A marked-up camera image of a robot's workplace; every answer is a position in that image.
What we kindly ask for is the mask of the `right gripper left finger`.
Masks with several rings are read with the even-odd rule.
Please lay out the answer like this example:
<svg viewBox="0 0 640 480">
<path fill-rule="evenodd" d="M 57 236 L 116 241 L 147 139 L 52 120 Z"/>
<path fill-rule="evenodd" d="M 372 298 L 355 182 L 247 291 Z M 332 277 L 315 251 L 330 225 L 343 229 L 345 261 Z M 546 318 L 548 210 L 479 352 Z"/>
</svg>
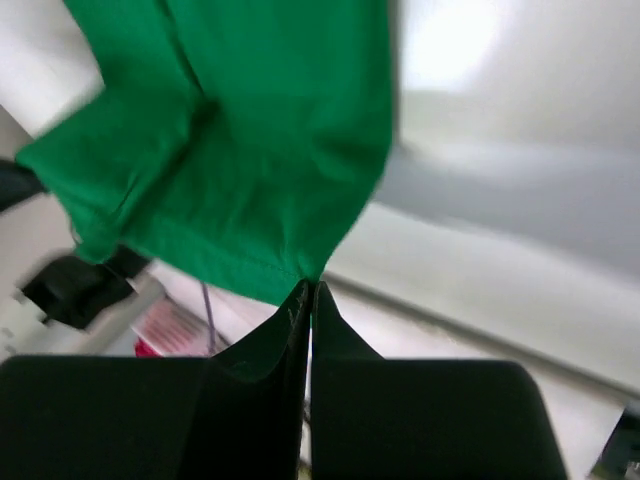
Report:
<svg viewBox="0 0 640 480">
<path fill-rule="evenodd" d="M 15 356 L 1 367 L 5 479 L 293 479 L 311 289 L 205 357 Z"/>
</svg>

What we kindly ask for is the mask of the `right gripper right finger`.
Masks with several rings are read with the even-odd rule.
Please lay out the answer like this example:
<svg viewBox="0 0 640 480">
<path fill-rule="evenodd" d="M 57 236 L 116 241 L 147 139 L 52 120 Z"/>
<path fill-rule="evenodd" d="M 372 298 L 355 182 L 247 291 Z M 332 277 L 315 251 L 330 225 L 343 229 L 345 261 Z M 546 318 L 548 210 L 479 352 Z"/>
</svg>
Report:
<svg viewBox="0 0 640 480">
<path fill-rule="evenodd" d="M 519 364 L 387 359 L 325 283 L 312 311 L 316 479 L 563 479 L 539 388 Z"/>
</svg>

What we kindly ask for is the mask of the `green t-shirt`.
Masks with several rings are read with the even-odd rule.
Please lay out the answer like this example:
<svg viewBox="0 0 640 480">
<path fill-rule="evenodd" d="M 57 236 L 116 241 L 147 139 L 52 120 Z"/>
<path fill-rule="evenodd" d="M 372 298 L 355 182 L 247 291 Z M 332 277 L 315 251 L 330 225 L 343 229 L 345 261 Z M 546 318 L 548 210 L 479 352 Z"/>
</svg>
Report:
<svg viewBox="0 0 640 480">
<path fill-rule="evenodd" d="M 118 246 L 281 303 L 392 141 L 383 1 L 71 1 L 104 87 L 17 154 L 100 263 Z"/>
</svg>

